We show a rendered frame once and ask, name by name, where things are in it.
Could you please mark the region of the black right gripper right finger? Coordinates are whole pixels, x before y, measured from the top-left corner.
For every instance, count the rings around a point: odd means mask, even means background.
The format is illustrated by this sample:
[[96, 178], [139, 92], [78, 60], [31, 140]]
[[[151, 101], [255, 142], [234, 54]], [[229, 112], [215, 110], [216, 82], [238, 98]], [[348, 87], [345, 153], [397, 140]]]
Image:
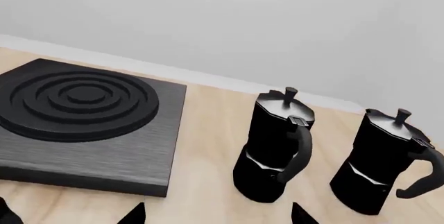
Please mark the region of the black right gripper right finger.
[[292, 224], [319, 224], [298, 203], [292, 204], [291, 221]]

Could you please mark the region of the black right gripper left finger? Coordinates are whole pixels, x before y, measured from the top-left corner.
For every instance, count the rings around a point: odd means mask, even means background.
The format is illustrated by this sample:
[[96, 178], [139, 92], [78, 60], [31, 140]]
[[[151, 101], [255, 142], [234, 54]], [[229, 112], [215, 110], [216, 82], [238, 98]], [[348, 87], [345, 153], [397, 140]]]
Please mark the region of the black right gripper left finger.
[[117, 224], [145, 224], [146, 209], [144, 203], [139, 203], [129, 211]]

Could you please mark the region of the black moka pot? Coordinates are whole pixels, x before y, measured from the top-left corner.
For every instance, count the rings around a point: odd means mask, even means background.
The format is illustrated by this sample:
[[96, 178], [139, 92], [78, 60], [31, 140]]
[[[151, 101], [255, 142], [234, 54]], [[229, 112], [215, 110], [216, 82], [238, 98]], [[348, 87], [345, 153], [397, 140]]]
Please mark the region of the black moka pot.
[[232, 172], [234, 186], [257, 203], [274, 203], [287, 182], [307, 167], [313, 141], [314, 111], [295, 99], [298, 90], [258, 95], [248, 140]]
[[363, 215], [378, 215], [397, 177], [416, 160], [432, 164], [432, 173], [406, 189], [398, 198], [415, 198], [444, 186], [444, 155], [425, 134], [406, 123], [410, 111], [391, 117], [366, 109], [352, 150], [330, 181], [333, 194], [345, 206]]

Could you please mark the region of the black flat stove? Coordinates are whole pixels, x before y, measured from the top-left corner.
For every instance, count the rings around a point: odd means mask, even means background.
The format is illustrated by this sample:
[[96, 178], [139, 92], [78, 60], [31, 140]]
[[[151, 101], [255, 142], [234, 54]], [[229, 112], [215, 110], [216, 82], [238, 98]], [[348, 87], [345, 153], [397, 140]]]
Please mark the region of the black flat stove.
[[0, 180], [164, 197], [186, 90], [47, 59], [0, 74]]

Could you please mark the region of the black pointed robot part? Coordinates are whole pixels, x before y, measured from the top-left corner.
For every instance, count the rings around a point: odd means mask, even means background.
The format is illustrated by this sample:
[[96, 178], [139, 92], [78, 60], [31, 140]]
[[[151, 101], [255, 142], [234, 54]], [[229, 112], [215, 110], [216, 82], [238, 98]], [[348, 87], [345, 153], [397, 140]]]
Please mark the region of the black pointed robot part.
[[24, 224], [23, 220], [8, 207], [2, 197], [0, 197], [0, 224]]

